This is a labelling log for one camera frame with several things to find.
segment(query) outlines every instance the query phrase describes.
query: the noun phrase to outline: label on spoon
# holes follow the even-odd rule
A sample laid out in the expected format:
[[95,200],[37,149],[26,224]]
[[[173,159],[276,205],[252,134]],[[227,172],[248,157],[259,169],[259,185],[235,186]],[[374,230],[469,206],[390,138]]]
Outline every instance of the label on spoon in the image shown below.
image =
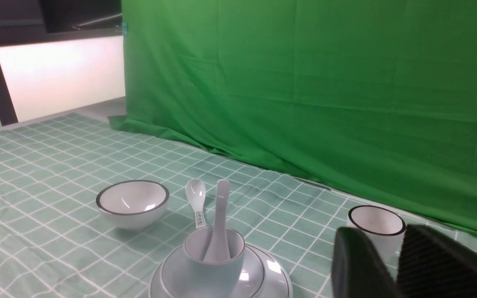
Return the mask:
[[205,226],[205,218],[203,211],[196,211],[196,228]]

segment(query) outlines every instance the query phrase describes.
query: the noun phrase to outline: bowl rim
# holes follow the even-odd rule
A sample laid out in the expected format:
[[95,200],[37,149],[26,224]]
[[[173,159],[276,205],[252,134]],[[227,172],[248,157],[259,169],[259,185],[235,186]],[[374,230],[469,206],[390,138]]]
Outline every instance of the bowl rim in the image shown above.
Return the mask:
[[[124,183],[132,183],[132,182],[145,182],[145,183],[153,183],[153,184],[157,184],[159,186],[161,186],[161,188],[163,188],[163,190],[165,191],[165,198],[163,200],[163,202],[161,202],[159,205],[157,205],[156,207],[152,208],[152,209],[149,209],[149,210],[145,210],[145,211],[140,211],[140,212],[135,212],[135,213],[117,213],[117,212],[114,212],[114,211],[111,211],[111,210],[108,210],[106,208],[104,208],[104,206],[102,206],[102,203],[101,203],[101,196],[110,188],[112,187],[115,187],[119,184],[124,184]],[[104,188],[103,190],[101,190],[101,192],[99,192],[99,194],[97,195],[97,198],[95,199],[95,203],[97,204],[98,208],[104,212],[107,212],[107,213],[110,213],[110,214],[114,214],[114,215],[124,215],[124,216],[131,216],[131,215],[138,215],[138,214],[143,214],[143,213],[147,213],[147,212],[152,212],[154,210],[156,210],[157,208],[160,208],[161,206],[165,205],[165,203],[169,200],[169,190],[165,187],[165,185],[161,184],[161,183],[157,183],[156,181],[150,181],[150,180],[128,180],[128,181],[122,181],[122,182],[119,182],[119,183],[115,183],[115,184],[112,184],[106,188]]]

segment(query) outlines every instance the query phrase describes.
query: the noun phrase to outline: cup rim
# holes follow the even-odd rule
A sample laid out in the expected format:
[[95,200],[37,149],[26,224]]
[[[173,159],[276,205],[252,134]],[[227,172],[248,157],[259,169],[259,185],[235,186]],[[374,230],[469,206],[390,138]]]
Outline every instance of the cup rim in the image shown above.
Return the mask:
[[205,262],[204,260],[198,260],[196,259],[195,257],[191,256],[191,254],[189,253],[189,251],[187,251],[187,246],[186,246],[186,243],[187,243],[187,239],[189,239],[189,237],[191,237],[191,235],[193,235],[196,231],[199,231],[199,230],[202,230],[204,228],[212,228],[214,225],[206,225],[202,228],[198,228],[196,230],[194,230],[193,232],[191,232],[191,234],[189,234],[187,237],[185,237],[185,240],[183,240],[183,249],[185,250],[185,253],[187,253],[187,256],[189,256],[189,258],[193,259],[195,262],[198,262],[200,264],[206,264],[206,265],[214,265],[214,264],[227,264],[227,263],[230,263],[230,262],[233,262],[235,259],[237,259],[238,257],[240,257],[241,255],[244,254],[244,251],[246,250],[246,240],[244,239],[244,236],[242,236],[239,232],[237,232],[235,229],[233,228],[230,228],[230,227],[226,227],[226,230],[232,230],[233,232],[237,233],[237,235],[240,236],[240,238],[242,239],[242,249],[240,250],[240,252],[233,258],[227,260],[227,261],[224,261],[224,262]]
[[[401,223],[402,223],[402,227],[400,228],[400,230],[398,232],[395,232],[395,233],[390,233],[390,234],[384,234],[384,233],[377,233],[377,232],[373,232],[373,231],[370,231],[370,230],[367,230],[366,228],[360,226],[359,224],[357,224],[353,219],[352,219],[352,212],[358,208],[362,208],[362,207],[370,207],[370,208],[377,208],[377,209],[382,209],[384,211],[387,211],[389,213],[392,213],[394,214],[396,217],[398,217],[400,220],[401,220]],[[348,217],[349,217],[349,220],[352,222],[352,224],[354,224],[357,228],[359,228],[360,230],[364,231],[364,232],[367,232],[369,234],[374,234],[374,235],[378,235],[378,236],[397,236],[397,235],[400,235],[400,234],[403,234],[403,232],[405,232],[406,230],[406,223],[405,221],[402,219],[402,217],[400,217],[397,213],[391,211],[391,210],[388,210],[386,208],[383,208],[383,207],[379,207],[379,206],[373,206],[373,205],[359,205],[359,206],[356,206],[356,207],[352,207],[350,210],[349,210],[349,214],[348,214]]]

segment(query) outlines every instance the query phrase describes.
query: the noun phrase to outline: stacked plates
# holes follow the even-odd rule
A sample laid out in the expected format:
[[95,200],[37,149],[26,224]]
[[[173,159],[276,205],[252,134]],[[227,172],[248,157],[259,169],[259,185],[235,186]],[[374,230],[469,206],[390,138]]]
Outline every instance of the stacked plates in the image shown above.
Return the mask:
[[[195,298],[186,266],[188,256],[182,247],[175,249],[154,272],[148,290],[150,298]],[[246,245],[244,265],[230,298],[292,298],[288,274],[269,253]]]

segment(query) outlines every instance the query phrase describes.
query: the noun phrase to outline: green checkered tablecloth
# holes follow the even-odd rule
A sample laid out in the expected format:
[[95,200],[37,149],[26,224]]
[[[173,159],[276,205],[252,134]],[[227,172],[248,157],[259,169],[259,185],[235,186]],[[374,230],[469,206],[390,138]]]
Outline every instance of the green checkered tablecloth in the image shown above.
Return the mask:
[[[164,139],[116,132],[71,114],[0,132],[0,298],[146,297],[156,266],[194,229],[184,186],[231,181],[228,223],[290,273],[296,298],[331,298],[335,229],[361,204],[350,197]],[[171,194],[156,224],[127,232],[104,222],[96,194],[148,179]],[[435,225],[477,251],[477,239]],[[388,268],[396,272],[396,259]]]

